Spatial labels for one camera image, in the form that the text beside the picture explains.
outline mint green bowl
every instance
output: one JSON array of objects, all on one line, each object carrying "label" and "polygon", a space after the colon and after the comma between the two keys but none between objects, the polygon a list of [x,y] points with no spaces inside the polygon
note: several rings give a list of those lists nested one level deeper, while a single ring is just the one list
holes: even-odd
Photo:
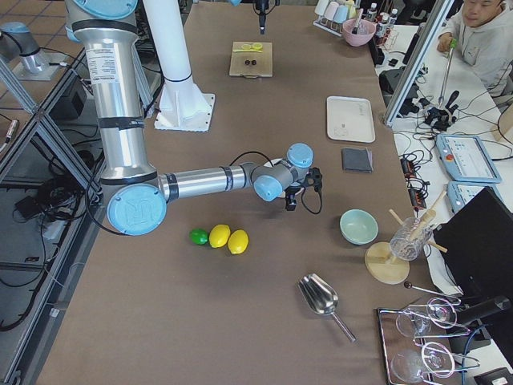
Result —
[{"label": "mint green bowl", "polygon": [[376,239],[378,223],[368,212],[353,209],[341,216],[340,231],[344,238],[354,245],[365,245]]}]

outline scoop handle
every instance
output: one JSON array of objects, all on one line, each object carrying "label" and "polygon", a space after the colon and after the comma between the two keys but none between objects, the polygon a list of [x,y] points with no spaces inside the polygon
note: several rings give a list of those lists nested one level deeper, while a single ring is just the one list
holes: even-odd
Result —
[{"label": "scoop handle", "polygon": [[347,325],[338,317],[337,313],[333,312],[331,315],[333,315],[333,318],[335,319],[335,322],[337,323],[338,327],[340,327],[342,329],[342,331],[347,336],[347,338],[349,338],[349,340],[351,342],[355,342],[356,337],[354,336],[353,333],[351,333],[351,330],[349,330],[349,327],[347,327]]}]

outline pink bowl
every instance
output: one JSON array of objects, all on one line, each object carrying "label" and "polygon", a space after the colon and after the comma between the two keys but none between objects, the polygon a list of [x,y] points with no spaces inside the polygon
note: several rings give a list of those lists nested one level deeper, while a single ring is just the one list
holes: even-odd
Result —
[{"label": "pink bowl", "polygon": [[365,27],[368,33],[352,34],[351,31],[353,30],[355,22],[356,19],[350,18],[342,24],[342,36],[344,36],[344,39],[350,46],[359,47],[363,46],[364,44],[367,44],[372,39],[372,37],[376,33],[376,24],[370,22],[369,20],[361,20],[360,28]]}]

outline black monitor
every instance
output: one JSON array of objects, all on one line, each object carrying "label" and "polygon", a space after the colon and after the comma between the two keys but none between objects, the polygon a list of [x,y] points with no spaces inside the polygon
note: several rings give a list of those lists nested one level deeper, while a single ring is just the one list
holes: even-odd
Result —
[{"label": "black monitor", "polygon": [[[448,249],[442,256],[467,305],[501,295],[513,301],[513,214],[491,188],[484,188],[435,231],[434,239]],[[513,365],[513,311],[482,321]]]}]

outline yellow lemon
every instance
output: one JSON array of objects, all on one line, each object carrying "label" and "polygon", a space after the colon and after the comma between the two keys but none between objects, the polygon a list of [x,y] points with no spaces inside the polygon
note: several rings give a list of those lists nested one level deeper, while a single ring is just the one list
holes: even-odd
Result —
[{"label": "yellow lemon", "polygon": [[237,230],[228,239],[228,249],[232,254],[240,254],[246,250],[248,243],[248,233],[244,230]]},{"label": "yellow lemon", "polygon": [[223,247],[230,238],[230,228],[227,225],[216,225],[208,235],[210,246],[217,248]]}]

